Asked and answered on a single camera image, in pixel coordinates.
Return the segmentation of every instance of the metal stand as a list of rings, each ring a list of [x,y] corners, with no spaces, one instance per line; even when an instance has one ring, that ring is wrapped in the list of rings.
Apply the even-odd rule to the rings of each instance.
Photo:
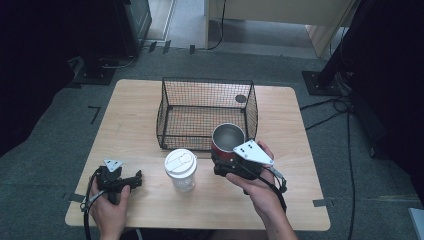
[[[330,83],[320,85],[318,77],[320,72],[302,71],[303,80],[305,81],[306,87],[310,95],[321,95],[321,96],[342,96],[339,85],[333,79]]]
[[[115,69],[112,68],[95,68],[87,69],[84,65],[77,76],[75,77],[73,83],[76,84],[86,84],[86,85],[110,85],[113,76],[115,75]]]

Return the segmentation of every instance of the black cable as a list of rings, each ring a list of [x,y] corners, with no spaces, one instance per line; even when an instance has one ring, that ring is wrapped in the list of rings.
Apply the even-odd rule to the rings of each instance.
[[[280,182],[280,179],[277,177],[277,175],[273,172],[273,171],[271,171],[271,169],[269,169],[269,168],[267,168],[267,167],[263,167],[264,169],[266,169],[266,170],[268,170],[268,172],[270,172],[272,175],[274,175],[274,178],[277,180],[277,182],[278,182],[278,186],[279,186],[279,188],[278,189],[280,189],[281,190],[281,188],[283,187],[283,184],[282,184],[282,182]]]
[[[352,234],[353,234],[353,226],[354,226],[354,222],[355,222],[355,212],[356,212],[356,187],[355,187],[355,178],[353,176],[353,166],[352,166],[352,148],[351,148],[351,137],[350,137],[350,113],[351,113],[351,109],[352,109],[352,105],[347,105],[346,101],[339,101],[341,97],[336,98],[336,99],[329,99],[326,101],[322,101],[322,102],[318,102],[318,103],[314,103],[305,107],[302,107],[301,110],[309,108],[309,107],[313,107],[313,106],[319,106],[328,102],[333,102],[333,108],[337,111],[337,113],[335,113],[334,115],[332,115],[331,117],[320,121],[314,125],[312,125],[309,128],[306,128],[306,130],[312,128],[312,127],[316,127],[318,125],[320,125],[321,123],[324,123],[328,120],[330,120],[331,118],[341,115],[343,113],[347,113],[347,150],[348,150],[348,159],[349,159],[349,172],[350,172],[350,179],[351,179],[351,188],[352,188],[352,210],[351,210],[351,217],[350,217],[350,227],[349,227],[349,236],[348,239],[352,239]],[[344,106],[346,107],[346,109],[340,110],[336,107],[336,103],[343,103]]]
[[[269,188],[271,188],[271,190],[272,190],[272,191],[273,191],[273,192],[277,195],[278,200],[280,201],[281,207],[283,208],[284,212],[286,212],[286,209],[287,209],[286,201],[284,201],[283,194],[282,194],[282,193],[278,190],[278,188],[277,188],[274,184],[272,184],[272,183],[268,182],[265,178],[261,177],[260,175],[258,175],[258,174],[256,174],[256,173],[254,173],[254,172],[250,171],[250,169],[248,169],[247,167],[245,167],[245,166],[241,165],[241,164],[240,164],[240,163],[238,163],[237,161],[233,161],[233,163],[234,163],[235,165],[237,165],[237,166],[239,166],[239,167],[243,168],[243,170],[245,170],[246,172],[248,172],[248,173],[252,174],[252,175],[253,175],[253,176],[255,176],[257,179],[259,179],[259,180],[261,180],[263,183],[265,183],[265,184],[266,184]]]
[[[101,195],[98,195],[95,199],[92,200],[92,202],[90,202],[91,187],[93,185],[95,176],[99,172],[100,172],[100,170],[96,169],[96,171],[94,171],[93,175],[91,176],[90,181],[88,183],[87,191],[85,193],[85,203],[81,203],[81,206],[80,206],[81,210],[83,210],[83,212],[84,212],[84,231],[85,231],[85,238],[87,240],[91,240],[91,233],[90,233],[90,226],[89,226],[89,211],[90,211],[90,208],[91,208],[91,205],[93,204],[93,202],[96,201],[101,196]]]
[[[131,57],[131,60],[129,63],[124,64],[124,65],[115,65],[115,66],[107,66],[107,65],[102,65],[102,68],[104,69],[119,69],[119,68],[126,68],[129,65],[131,65],[135,60],[135,57]]]
[[[340,100],[340,99],[342,99],[342,98],[344,98],[344,96],[341,96],[341,97],[338,97],[338,98],[331,98],[331,99],[328,99],[328,100],[325,100],[325,101],[322,101],[322,102],[317,102],[317,103],[313,103],[313,104],[310,104],[310,105],[307,105],[307,106],[301,107],[301,108],[300,108],[300,110],[302,111],[302,110],[305,110],[305,109],[310,108],[310,107],[316,107],[316,106],[320,106],[320,105],[325,104],[325,103],[332,102],[332,103],[333,103],[333,108],[337,111],[337,113],[335,113],[335,114],[331,115],[330,117],[328,117],[328,118],[326,118],[326,119],[324,119],[324,120],[322,120],[322,121],[319,121],[319,122],[317,122],[317,123],[315,123],[315,124],[313,124],[313,125],[311,125],[311,126],[309,126],[309,127],[305,128],[305,130],[307,131],[307,130],[309,130],[309,129],[311,129],[311,128],[314,128],[314,127],[316,127],[316,126],[318,126],[318,125],[321,125],[321,124],[323,124],[323,123],[325,123],[325,122],[327,122],[327,121],[331,120],[332,118],[335,118],[335,117],[337,117],[337,116],[339,116],[339,115],[341,115],[341,114],[343,114],[343,113],[348,112],[348,111],[349,111],[349,106],[346,104],[346,102],[345,102],[345,101],[341,101],[341,100]],[[344,105],[346,108],[345,108],[345,109],[343,109],[343,110],[340,110],[340,109],[338,109],[338,108],[336,107],[336,103],[343,103],[343,105]]]
[[[352,212],[350,217],[350,228],[349,228],[349,237],[348,239],[352,239],[353,233],[353,224],[355,220],[355,212],[356,212],[356,187],[355,180],[353,177],[353,168],[352,168],[352,149],[350,147],[350,111],[347,112],[347,149],[348,149],[348,158],[349,158],[349,169],[350,169],[350,181],[352,184]]]
[[[68,62],[68,64],[69,65],[71,65],[72,64],[72,66],[71,66],[71,68],[72,68],[72,70],[75,70],[75,68],[77,67],[77,65],[78,65],[78,59],[79,59],[79,56],[78,57],[74,57],[74,58],[72,58],[72,59],[69,59],[67,62]]]
[[[216,47],[219,46],[219,44],[221,44],[222,39],[224,38],[224,16],[225,16],[225,4],[227,3],[227,0],[224,0],[224,6],[222,7],[222,17],[221,17],[221,38],[219,39],[218,43],[211,48],[207,48],[206,50],[213,50]]]
[[[348,85],[349,79],[352,78],[352,73],[348,72],[337,72],[334,76],[339,83],[339,86],[343,88],[345,92],[347,92],[347,95],[352,93],[352,89]]]

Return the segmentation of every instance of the human hand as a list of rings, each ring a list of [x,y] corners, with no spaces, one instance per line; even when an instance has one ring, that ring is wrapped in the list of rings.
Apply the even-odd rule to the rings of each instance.
[[[265,143],[259,141],[258,145],[261,146],[264,152],[268,154],[271,159],[274,159],[274,154]],[[274,184],[274,175],[270,171],[263,170],[260,176],[271,184]],[[226,178],[228,181],[241,187],[249,194],[259,216],[262,217],[263,214],[266,214],[273,209],[275,210],[275,207],[281,207],[277,195],[261,180],[247,180],[232,173],[228,173]]]
[[[94,179],[90,191],[90,198],[99,192],[97,180]],[[90,215],[93,217],[100,231],[100,239],[117,240],[120,238],[127,221],[127,206],[130,195],[130,186],[125,186],[121,192],[119,205],[114,205],[106,196],[100,196],[90,209]]]
[[[262,147],[268,156],[274,159],[274,154],[265,143],[259,141],[258,145]],[[274,184],[274,175],[270,171],[262,170],[260,176],[269,183]],[[249,194],[256,212],[264,222],[268,239],[297,239],[277,194],[267,184],[260,179],[247,180],[232,173],[228,173],[226,178]]]

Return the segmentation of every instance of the wire mesh basket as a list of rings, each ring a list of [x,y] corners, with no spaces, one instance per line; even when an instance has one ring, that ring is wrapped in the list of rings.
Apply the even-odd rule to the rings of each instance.
[[[163,78],[156,135],[162,149],[210,150],[214,129],[239,126],[256,137],[258,108],[252,81]]]

